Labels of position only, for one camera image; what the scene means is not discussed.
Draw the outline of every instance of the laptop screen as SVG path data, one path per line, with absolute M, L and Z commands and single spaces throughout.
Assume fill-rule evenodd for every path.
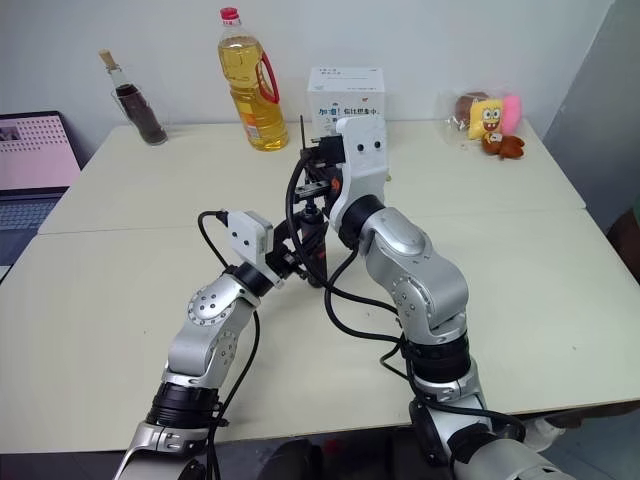
M 0 115 L 0 191 L 68 187 L 79 174 L 57 113 Z

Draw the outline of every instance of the red bottle handle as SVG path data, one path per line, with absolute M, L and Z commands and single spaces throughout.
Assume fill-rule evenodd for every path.
M 262 72 L 260 72 L 260 63 L 264 63 L 265 67 L 267 67 L 267 73 L 269 74 L 269 81 L 271 82 L 271 87 L 273 88 L 273 92 L 271 92 L 271 90 L 264 84 Z M 262 58 L 260 58 L 260 63 L 256 65 L 256 75 L 258 77 L 258 87 L 260 88 L 260 93 L 264 98 L 269 100 L 271 103 L 279 103 L 280 93 L 278 92 L 278 84 L 276 83 L 276 77 L 273 74 L 273 69 L 271 68 L 269 57 L 267 57 L 267 54 L 265 52 L 262 52 Z

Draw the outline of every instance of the black antenna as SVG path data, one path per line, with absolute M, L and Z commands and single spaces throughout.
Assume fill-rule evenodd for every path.
M 304 144 L 304 119 L 302 115 L 300 115 L 300 133 L 302 134 L 302 149 L 306 149 L 307 146 Z

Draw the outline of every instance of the brown liquid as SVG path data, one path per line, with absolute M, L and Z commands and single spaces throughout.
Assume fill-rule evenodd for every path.
M 159 145 L 167 139 L 153 110 L 135 85 L 126 84 L 116 88 L 116 96 L 127 115 L 138 131 L 142 139 L 149 145 Z

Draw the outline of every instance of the cork stopper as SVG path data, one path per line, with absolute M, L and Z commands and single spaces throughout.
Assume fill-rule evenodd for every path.
M 98 52 L 98 55 L 100 55 L 100 58 L 102 59 L 104 64 L 107 66 L 107 70 L 115 70 L 116 68 L 118 68 L 118 64 L 111 56 L 111 52 L 106 48 L 103 48 L 102 50 L 100 50 Z

